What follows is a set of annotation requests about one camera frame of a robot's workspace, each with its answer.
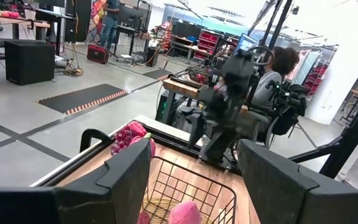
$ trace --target black floor mat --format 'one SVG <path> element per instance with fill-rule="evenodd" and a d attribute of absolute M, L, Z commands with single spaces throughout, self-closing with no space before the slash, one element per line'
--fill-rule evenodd
<path fill-rule="evenodd" d="M 149 77 L 149 78 L 154 78 L 156 80 L 159 80 L 161 78 L 166 77 L 167 75 L 172 74 L 172 72 L 166 71 L 164 69 L 158 69 L 155 71 L 151 71 L 151 72 L 147 72 L 143 75 Z"/>
<path fill-rule="evenodd" d="M 114 98 L 126 93 L 127 92 L 125 90 L 120 88 L 108 84 L 102 84 L 43 99 L 38 101 L 38 103 L 61 113 L 73 114 L 89 107 L 96 106 L 105 101 L 113 100 Z"/>

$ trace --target person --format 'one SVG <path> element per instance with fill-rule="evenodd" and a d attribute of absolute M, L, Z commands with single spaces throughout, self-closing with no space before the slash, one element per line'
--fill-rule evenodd
<path fill-rule="evenodd" d="M 107 41 L 106 50 L 108 52 L 110 52 L 111 44 L 117 33 L 119 3 L 119 0 L 107 0 L 103 6 L 103 10 L 107 15 L 103 18 L 104 28 L 101 35 L 100 46 L 104 47 Z"/>
<path fill-rule="evenodd" d="M 295 68 L 299 62 L 299 56 L 296 50 L 291 47 L 282 48 L 274 47 L 272 50 L 274 60 L 269 58 L 269 64 L 265 66 L 265 73 L 260 78 L 256 88 L 254 97 L 251 103 L 266 109 L 272 109 L 273 100 L 269 100 L 273 94 L 272 87 L 266 89 L 270 80 L 275 82 L 282 82 L 285 76 L 288 75 Z"/>

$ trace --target curly hair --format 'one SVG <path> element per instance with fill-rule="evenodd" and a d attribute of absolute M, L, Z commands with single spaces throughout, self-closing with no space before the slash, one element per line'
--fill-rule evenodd
<path fill-rule="evenodd" d="M 299 62 L 298 52 L 291 47 L 274 47 L 274 62 L 272 70 L 278 72 L 281 76 L 287 75 L 295 68 Z"/>

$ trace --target blue jeans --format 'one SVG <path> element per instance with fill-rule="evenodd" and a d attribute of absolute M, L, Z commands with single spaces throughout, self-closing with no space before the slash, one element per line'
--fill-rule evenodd
<path fill-rule="evenodd" d="M 116 37 L 117 32 L 117 19 L 113 19 L 109 16 L 103 18 L 104 28 L 101 35 L 100 46 L 104 47 L 107 40 L 107 51 L 110 52 L 112 41 Z"/>

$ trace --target gray concrete floor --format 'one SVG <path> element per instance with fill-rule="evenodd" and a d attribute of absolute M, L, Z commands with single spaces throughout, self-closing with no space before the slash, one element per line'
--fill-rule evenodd
<path fill-rule="evenodd" d="M 120 44 L 125 45 L 128 40 L 123 39 Z M 143 49 L 142 44 L 138 45 L 139 49 L 134 51 Z M 187 66 L 185 58 L 164 55 L 159 55 L 153 68 L 129 66 L 115 60 L 101 65 L 86 59 L 84 45 L 78 45 L 76 50 L 80 67 L 84 70 L 84 75 L 78 78 L 56 76 L 52 82 L 17 86 L 6 81 L 0 64 L 0 186 L 28 186 L 75 156 L 79 153 L 80 137 L 85 129 L 96 128 L 110 133 L 139 114 L 154 118 L 162 83 L 142 74 L 163 68 L 165 64 L 165 69 L 171 72 L 179 72 Z M 127 54 L 128 49 L 120 46 L 117 51 L 118 54 Z M 37 100 L 104 83 L 122 88 L 129 94 L 69 116 L 36 103 Z M 325 126 L 300 118 L 300 126 L 294 129 L 291 137 L 277 136 L 271 150 L 285 157 L 294 156 L 328 143 L 342 129 L 337 123 Z M 351 159 L 355 160 L 357 154 L 358 148 Z M 326 157 L 317 158 L 302 165 L 319 171 L 325 160 Z"/>

